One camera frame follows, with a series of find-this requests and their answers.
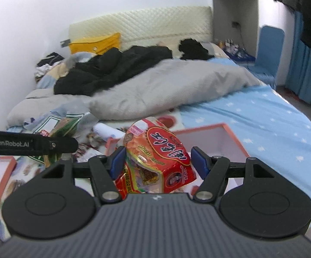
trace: floor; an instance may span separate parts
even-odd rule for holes
[[[311,120],[311,105],[301,101],[292,91],[277,87],[276,91]]]

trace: star pattern bedsheet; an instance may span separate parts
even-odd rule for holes
[[[311,198],[311,121],[270,86],[180,108],[186,128],[226,122],[255,156]]]

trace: plastic bag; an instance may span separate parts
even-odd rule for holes
[[[182,143],[154,117],[134,123],[123,145],[124,171],[115,181],[123,198],[127,193],[170,193],[196,179]]]
[[[98,119],[89,112],[80,100],[62,104],[57,109],[35,119],[24,128],[30,133],[39,133],[46,137],[74,137],[79,143],[89,143],[88,134]],[[48,168],[60,160],[62,154],[29,156]]]

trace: black clothing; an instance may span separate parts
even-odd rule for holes
[[[136,76],[161,60],[172,58],[172,51],[162,46],[132,46],[124,52],[112,48],[86,63],[76,63],[68,75],[59,78],[54,94],[92,96]]]
[[[42,58],[41,60],[39,60],[39,62],[37,63],[37,67],[42,67],[45,64],[52,66],[56,62],[62,61],[63,59],[64,58],[61,55],[59,55],[56,52],[53,52],[53,53],[47,55],[46,57]]]
[[[182,60],[208,60],[213,58],[213,55],[208,54],[206,50],[198,41],[193,39],[182,40],[178,46],[179,51],[184,52],[181,57]]]

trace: quilted headboard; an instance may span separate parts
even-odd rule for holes
[[[170,7],[118,12],[69,26],[71,40],[121,33],[121,50],[132,45],[151,46],[160,41],[170,49],[181,39],[212,41],[213,15],[210,7]]]

